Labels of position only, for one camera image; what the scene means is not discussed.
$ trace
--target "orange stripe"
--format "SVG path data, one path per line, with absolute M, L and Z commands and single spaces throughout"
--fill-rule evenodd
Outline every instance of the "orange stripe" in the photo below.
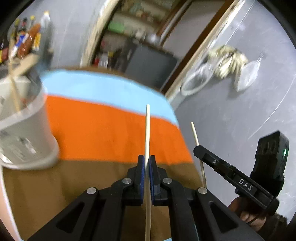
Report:
M 63 160 L 137 162 L 145 117 L 110 106 L 48 96 L 47 111 Z M 158 163 L 192 162 L 177 126 L 151 118 L 150 154 Z

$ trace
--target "silver screw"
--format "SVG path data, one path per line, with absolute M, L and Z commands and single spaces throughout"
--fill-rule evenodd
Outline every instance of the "silver screw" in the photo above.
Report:
M 170 183 L 172 183 L 172 179 L 171 178 L 169 178 L 169 177 L 165 177 L 164 179 L 163 179 L 163 182 L 164 183 L 166 183 L 166 184 L 170 184 Z
M 128 177 L 126 177 L 126 178 L 122 179 L 122 182 L 123 182 L 124 184 L 130 184 L 130 183 L 131 183 L 131 179 L 128 178 Z
M 204 187 L 200 187 L 200 188 L 198 189 L 198 192 L 199 192 L 200 194 L 206 194 L 206 193 L 207 193 L 207 189 L 204 188 Z
M 94 193 L 96 193 L 96 189 L 95 188 L 88 188 L 87 193 L 88 194 L 94 194 Z

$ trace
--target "light blue stripe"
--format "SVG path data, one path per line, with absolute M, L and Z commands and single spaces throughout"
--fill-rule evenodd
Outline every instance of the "light blue stripe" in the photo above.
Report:
M 106 104 L 138 114 L 178 121 L 166 98 L 159 92 L 120 76 L 87 71 L 48 71 L 41 80 L 48 94 Z

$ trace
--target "hanging plastic bag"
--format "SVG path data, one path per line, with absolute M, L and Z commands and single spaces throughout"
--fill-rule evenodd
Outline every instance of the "hanging plastic bag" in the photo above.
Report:
M 261 54 L 258 60 L 246 64 L 240 69 L 239 72 L 236 73 L 234 88 L 237 92 L 249 88 L 254 83 L 258 76 L 262 58 L 263 55 Z

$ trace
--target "white bucket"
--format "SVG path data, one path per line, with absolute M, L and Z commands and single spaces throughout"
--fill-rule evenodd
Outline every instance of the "white bucket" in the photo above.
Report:
M 30 81 L 16 81 L 21 97 L 26 97 Z M 10 82 L 0 82 L 2 104 L 10 95 Z M 58 160 L 59 146 L 53 137 L 47 118 L 44 86 L 24 109 L 0 120 L 0 164 L 9 169 L 33 170 L 53 166 Z

